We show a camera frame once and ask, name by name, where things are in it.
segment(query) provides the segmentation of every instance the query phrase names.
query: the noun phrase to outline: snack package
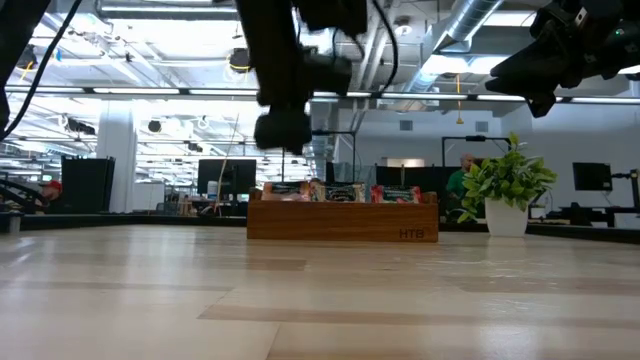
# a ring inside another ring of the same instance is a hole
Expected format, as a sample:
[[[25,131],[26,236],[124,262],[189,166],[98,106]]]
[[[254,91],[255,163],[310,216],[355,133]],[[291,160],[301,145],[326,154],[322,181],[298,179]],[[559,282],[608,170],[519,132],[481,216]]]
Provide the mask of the snack package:
[[[265,183],[262,200],[309,201],[309,183],[306,181]]]
[[[318,202],[365,202],[365,187],[362,183],[311,183],[311,201]]]
[[[417,186],[373,185],[371,187],[371,202],[374,204],[419,204],[422,202],[421,195],[420,188]]]

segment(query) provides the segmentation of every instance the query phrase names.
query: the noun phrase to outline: wooden box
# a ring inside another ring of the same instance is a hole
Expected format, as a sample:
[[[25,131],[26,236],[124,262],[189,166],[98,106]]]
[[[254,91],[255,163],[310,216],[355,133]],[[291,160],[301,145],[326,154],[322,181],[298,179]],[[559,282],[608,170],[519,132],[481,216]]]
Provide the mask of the wooden box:
[[[249,202],[248,239],[438,242],[438,205]]]

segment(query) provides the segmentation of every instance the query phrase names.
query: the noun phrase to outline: light wood floor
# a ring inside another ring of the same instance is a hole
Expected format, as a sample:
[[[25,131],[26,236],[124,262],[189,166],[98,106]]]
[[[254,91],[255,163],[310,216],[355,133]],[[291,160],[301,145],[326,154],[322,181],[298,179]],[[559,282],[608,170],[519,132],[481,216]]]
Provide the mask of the light wood floor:
[[[0,359],[637,360],[640,247],[22,233],[0,237]]]

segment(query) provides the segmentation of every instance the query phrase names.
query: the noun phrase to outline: green shirt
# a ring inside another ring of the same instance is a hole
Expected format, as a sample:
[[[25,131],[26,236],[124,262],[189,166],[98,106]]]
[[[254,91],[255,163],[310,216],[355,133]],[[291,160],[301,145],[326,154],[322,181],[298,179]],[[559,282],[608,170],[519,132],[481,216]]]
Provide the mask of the green shirt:
[[[458,170],[451,174],[449,183],[447,183],[447,192],[456,194],[460,200],[462,200],[467,193],[467,189],[462,185],[465,174],[466,172]]]

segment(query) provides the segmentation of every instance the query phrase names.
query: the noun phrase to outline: black monitor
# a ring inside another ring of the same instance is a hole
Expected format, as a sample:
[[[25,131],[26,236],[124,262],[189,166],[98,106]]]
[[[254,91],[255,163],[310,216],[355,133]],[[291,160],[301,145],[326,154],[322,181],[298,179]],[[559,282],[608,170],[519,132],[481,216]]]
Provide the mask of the black monitor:
[[[573,181],[578,191],[611,191],[611,166],[599,163],[573,163]]]
[[[200,160],[198,162],[198,194],[207,193],[209,181],[220,180],[224,160]],[[256,186],[256,160],[227,160],[220,185],[221,194],[248,194]],[[235,189],[232,188],[235,173]]]

